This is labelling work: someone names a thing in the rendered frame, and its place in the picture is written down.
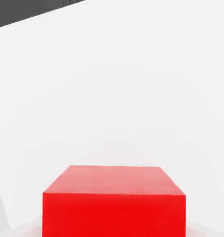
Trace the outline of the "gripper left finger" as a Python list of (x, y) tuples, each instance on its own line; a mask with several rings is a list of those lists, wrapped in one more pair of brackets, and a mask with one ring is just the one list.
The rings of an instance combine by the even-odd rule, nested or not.
[(42, 218), (12, 230), (11, 237), (42, 237)]

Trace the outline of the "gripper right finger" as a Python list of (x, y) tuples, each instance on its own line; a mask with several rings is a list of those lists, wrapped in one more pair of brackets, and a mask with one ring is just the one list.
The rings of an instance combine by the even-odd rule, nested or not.
[(186, 226), (186, 237), (215, 237), (215, 233), (202, 225)]

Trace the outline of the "small red cube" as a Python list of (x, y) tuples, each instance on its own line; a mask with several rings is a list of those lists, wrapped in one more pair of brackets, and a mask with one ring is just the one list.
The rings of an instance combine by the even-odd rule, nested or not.
[(186, 237), (186, 195), (160, 167), (69, 166), (43, 192), (42, 237)]

